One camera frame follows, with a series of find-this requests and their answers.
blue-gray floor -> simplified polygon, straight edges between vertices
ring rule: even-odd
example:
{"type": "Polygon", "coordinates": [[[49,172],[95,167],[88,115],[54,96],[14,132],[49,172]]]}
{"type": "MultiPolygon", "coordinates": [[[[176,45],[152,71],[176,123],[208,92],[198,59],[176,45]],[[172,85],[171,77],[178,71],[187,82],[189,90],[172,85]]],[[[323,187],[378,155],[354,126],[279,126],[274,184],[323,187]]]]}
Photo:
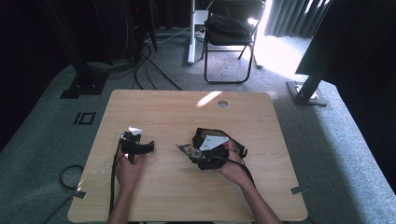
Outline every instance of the blue-gray floor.
{"type": "MultiPolygon", "coordinates": [[[[149,58],[184,91],[255,91],[272,97],[298,181],[308,188],[303,195],[310,219],[301,223],[396,223],[396,196],[337,89],[320,84],[326,107],[295,105],[291,99],[286,82],[306,79],[294,71],[309,40],[269,37],[268,41],[257,49],[265,60],[263,68],[253,64],[250,80],[240,85],[207,84],[204,62],[199,60],[202,43],[197,41],[196,63],[188,65],[187,37],[160,43],[158,52],[149,58]],[[271,51],[275,43],[279,46],[271,51]]],[[[246,67],[227,55],[211,58],[210,63],[212,74],[236,77],[246,72],[246,67]]],[[[101,63],[92,66],[111,68],[101,63]]],[[[137,89],[134,69],[114,71],[101,95],[60,99],[75,74],[68,66],[52,80],[0,153],[0,223],[45,223],[68,197],[59,181],[61,171],[85,165],[110,93],[137,89]],[[75,123],[78,113],[94,113],[92,124],[75,123]]],[[[153,89],[151,79],[158,90],[176,90],[150,63],[140,67],[137,78],[145,89],[153,89]]],[[[49,223],[68,223],[69,206],[66,203],[49,223]]]]}

black curtain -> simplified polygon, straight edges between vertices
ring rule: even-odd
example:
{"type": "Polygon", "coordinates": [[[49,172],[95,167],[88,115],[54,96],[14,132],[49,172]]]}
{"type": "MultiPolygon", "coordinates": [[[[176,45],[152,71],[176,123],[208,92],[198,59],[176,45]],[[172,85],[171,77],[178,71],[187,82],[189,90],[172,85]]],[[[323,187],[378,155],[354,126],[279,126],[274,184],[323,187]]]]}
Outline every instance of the black curtain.
{"type": "Polygon", "coordinates": [[[337,87],[393,191],[395,15],[396,2],[392,0],[333,0],[296,71],[323,76],[337,87]]]}

stand base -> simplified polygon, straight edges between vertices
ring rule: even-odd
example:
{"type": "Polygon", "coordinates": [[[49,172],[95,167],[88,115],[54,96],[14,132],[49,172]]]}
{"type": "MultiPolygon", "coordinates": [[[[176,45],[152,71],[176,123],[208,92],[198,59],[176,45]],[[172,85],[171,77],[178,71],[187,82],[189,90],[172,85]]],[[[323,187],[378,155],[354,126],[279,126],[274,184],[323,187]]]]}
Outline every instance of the stand base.
{"type": "Polygon", "coordinates": [[[108,73],[94,72],[93,82],[90,87],[80,87],[78,85],[78,76],[75,77],[69,90],[64,91],[61,95],[61,99],[77,99],[80,95],[100,95],[106,85],[108,73]]]}
{"type": "Polygon", "coordinates": [[[320,107],[325,107],[327,105],[327,102],[323,99],[319,89],[317,89],[314,94],[311,96],[310,99],[306,100],[303,98],[300,98],[298,96],[298,92],[300,91],[301,87],[304,85],[303,82],[295,82],[295,81],[289,81],[287,82],[287,85],[289,87],[291,96],[293,97],[293,101],[297,105],[318,105],[320,107]]]}

wooden table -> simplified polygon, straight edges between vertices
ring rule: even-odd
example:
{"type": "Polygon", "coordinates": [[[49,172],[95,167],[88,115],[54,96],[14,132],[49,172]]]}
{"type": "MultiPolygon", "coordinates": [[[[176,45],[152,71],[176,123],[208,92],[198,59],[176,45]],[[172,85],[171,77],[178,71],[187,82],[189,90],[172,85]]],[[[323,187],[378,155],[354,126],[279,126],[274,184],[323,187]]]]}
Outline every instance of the wooden table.
{"type": "Polygon", "coordinates": [[[85,199],[75,198],[68,218],[106,221],[113,155],[128,126],[155,140],[133,196],[131,221],[248,221],[240,189],[211,170],[201,171],[175,144],[192,143],[198,127],[226,132],[247,150],[257,189],[281,220],[307,217],[276,112],[269,95],[221,91],[113,91],[81,177],[85,199]],[[219,106],[225,101],[228,106],[219,106]]]}

